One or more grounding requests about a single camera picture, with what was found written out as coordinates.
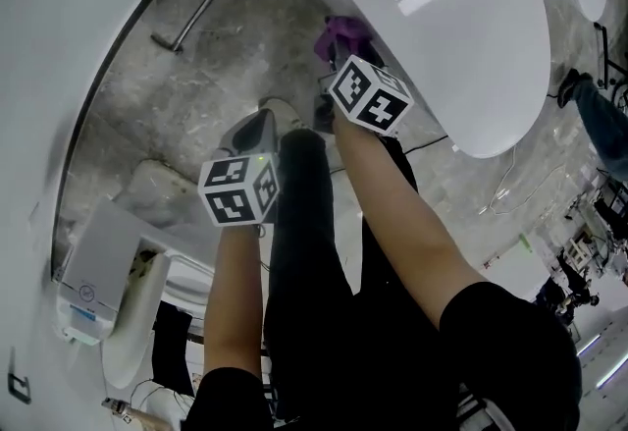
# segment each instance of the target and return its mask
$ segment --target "black shirt sleeve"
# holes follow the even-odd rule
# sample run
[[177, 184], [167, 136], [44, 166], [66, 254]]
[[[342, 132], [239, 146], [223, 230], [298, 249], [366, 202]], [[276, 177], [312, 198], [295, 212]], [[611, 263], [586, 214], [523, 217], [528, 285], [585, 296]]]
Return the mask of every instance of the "black shirt sleeve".
[[586, 305], [587, 303], [591, 303], [591, 292], [586, 288], [580, 292], [574, 292], [569, 296], [572, 300], [572, 303], [576, 307], [580, 307], [581, 305]]
[[219, 368], [205, 375], [182, 430], [210, 429], [273, 429], [262, 382], [237, 368]]
[[580, 361], [550, 312], [478, 283], [446, 307], [441, 335], [462, 382], [494, 402], [517, 431], [578, 427]]

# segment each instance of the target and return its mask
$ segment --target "white box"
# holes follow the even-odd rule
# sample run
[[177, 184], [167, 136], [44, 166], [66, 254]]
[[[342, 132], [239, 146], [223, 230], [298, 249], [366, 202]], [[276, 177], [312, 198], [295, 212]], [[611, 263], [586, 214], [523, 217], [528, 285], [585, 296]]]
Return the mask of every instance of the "white box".
[[380, 135], [389, 135], [414, 104], [403, 81], [357, 56], [346, 61], [330, 94], [349, 121]]
[[275, 160], [260, 153], [203, 164], [198, 193], [216, 227], [264, 222], [279, 194]]

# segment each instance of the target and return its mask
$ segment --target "leg in jeans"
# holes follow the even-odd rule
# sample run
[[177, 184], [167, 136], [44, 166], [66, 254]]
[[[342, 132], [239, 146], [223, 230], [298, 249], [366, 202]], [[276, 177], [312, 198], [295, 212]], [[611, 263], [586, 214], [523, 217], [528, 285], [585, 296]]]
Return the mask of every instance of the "leg in jeans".
[[572, 98], [604, 166], [617, 180], [627, 181], [628, 117], [604, 98], [591, 80], [577, 82]]
[[293, 418], [320, 406], [317, 384], [334, 370], [330, 350], [352, 292], [334, 242], [325, 142], [307, 130], [286, 135], [280, 176], [264, 337], [280, 404]]

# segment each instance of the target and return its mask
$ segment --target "marble floor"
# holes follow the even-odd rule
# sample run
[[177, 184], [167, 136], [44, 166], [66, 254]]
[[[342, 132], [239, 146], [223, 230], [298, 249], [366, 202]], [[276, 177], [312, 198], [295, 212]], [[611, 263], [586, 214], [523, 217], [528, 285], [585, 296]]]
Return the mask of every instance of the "marble floor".
[[[153, 31], [174, 38], [200, 1], [154, 0], [111, 65], [68, 172], [55, 235], [57, 264], [98, 198], [118, 195], [142, 161], [161, 161], [195, 181], [222, 133], [252, 113], [259, 99], [280, 96], [306, 120], [311, 114], [317, 80], [327, 70], [312, 50], [329, 13], [325, 5], [320, 0], [216, 0], [192, 29], [182, 54], [151, 41]], [[566, 67], [597, 77], [601, 48], [593, 26], [569, 0], [546, 0], [546, 6], [549, 92], [556, 91]], [[628, 0], [608, 0], [602, 23], [615, 44], [623, 37], [627, 14]], [[504, 55], [509, 47], [504, 44]], [[439, 124], [418, 107], [399, 131], [404, 149], [442, 135]], [[475, 266], [508, 249], [519, 234], [561, 216], [598, 165], [575, 105], [559, 110], [549, 98], [517, 145], [516, 162], [493, 208], [497, 187], [513, 162], [512, 151], [478, 160], [445, 139], [411, 153], [409, 160], [421, 194]], [[340, 165], [333, 143], [330, 162], [332, 168]], [[340, 258], [355, 288], [360, 211], [346, 175], [335, 174], [333, 181]]]

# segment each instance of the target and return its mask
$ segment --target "electrical cord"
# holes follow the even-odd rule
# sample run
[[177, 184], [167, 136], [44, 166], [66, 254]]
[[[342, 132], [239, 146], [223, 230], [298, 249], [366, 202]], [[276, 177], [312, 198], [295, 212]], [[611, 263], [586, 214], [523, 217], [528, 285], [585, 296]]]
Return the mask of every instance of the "electrical cord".
[[179, 396], [181, 397], [181, 399], [183, 400], [183, 403], [187, 405], [188, 408], [192, 408], [192, 405], [194, 404], [194, 402], [196, 401], [196, 397], [194, 396], [190, 396], [190, 395], [182, 395], [179, 394]]
[[514, 169], [514, 166], [517, 163], [517, 145], [515, 144], [514, 147], [512, 148], [512, 164], [511, 166], [508, 168], [508, 171], [506, 171], [506, 173], [501, 177], [501, 181], [499, 182], [498, 187], [495, 190], [495, 193], [493, 194], [493, 198], [491, 199], [491, 202], [489, 203], [489, 207], [491, 208], [491, 211], [493, 211], [493, 213], [496, 216], [501, 216], [501, 215], [509, 215], [510, 213], [516, 211], [517, 209], [525, 206], [528, 201], [534, 197], [534, 194], [537, 193], [537, 191], [539, 191], [539, 189], [545, 184], [545, 182], [547, 180], [550, 179], [551, 175], [553, 175], [556, 171], [558, 171], [559, 169], [564, 169], [566, 167], [566, 164], [562, 164], [556, 168], [554, 168], [553, 170], [551, 170], [551, 172], [545, 177], [545, 179], [539, 184], [538, 187], [536, 187], [532, 193], [530, 195], [528, 195], [526, 197], [526, 200], [524, 200], [521, 204], [519, 204], [518, 206], [510, 209], [509, 211], [496, 211], [495, 208], [493, 207], [493, 203], [496, 200], [496, 197], [499, 193], [499, 190], [501, 189], [501, 186], [503, 185], [503, 182], [505, 181], [505, 179], [508, 177], [508, 175], [510, 174], [510, 172]]
[[[415, 146], [414, 148], [410, 148], [408, 151], [403, 152], [403, 155], [405, 155], [407, 157], [412, 152], [428, 148], [429, 146], [432, 146], [433, 144], [440, 143], [441, 141], [447, 139], [448, 137], [449, 137], [449, 135], [444, 135], [443, 137], [439, 137], [438, 139], [435, 139], [434, 141], [430, 141], [429, 143], [425, 143], [425, 144], [422, 144], [422, 145], [419, 145], [419, 146]], [[342, 171], [346, 171], [346, 168], [334, 169], [333, 171], [330, 172], [330, 175], [333, 176], [335, 173], [340, 173]]]
[[153, 390], [152, 390], [150, 393], [148, 393], [148, 394], [144, 397], [144, 399], [143, 399], [143, 400], [139, 403], [139, 405], [137, 406], [137, 409], [138, 409], [138, 410], [141, 410], [141, 406], [142, 406], [144, 403], [146, 403], [146, 400], [148, 400], [151, 396], [153, 396], [155, 393], [157, 393], [157, 391], [161, 391], [162, 389], [168, 389], [168, 388], [165, 388], [165, 387], [163, 387], [163, 386], [160, 386], [160, 387], [158, 387], [157, 389], [153, 389]]
[[181, 409], [181, 411], [185, 414], [185, 417], [187, 417], [187, 414], [189, 413], [189, 408], [185, 409], [183, 408], [183, 406], [179, 403], [179, 399], [177, 398], [177, 392], [173, 391], [173, 396], [175, 397], [175, 402], [177, 402], [177, 405], [179, 406], [179, 408]]
[[142, 384], [146, 384], [146, 382], [152, 382], [153, 379], [146, 379], [146, 380], [142, 380], [141, 382], [138, 382], [135, 387], [133, 388], [133, 390], [131, 391], [131, 397], [129, 398], [129, 404], [131, 406], [133, 406], [133, 396], [135, 395], [135, 391], [137, 391], [137, 388], [139, 386], [141, 386]]

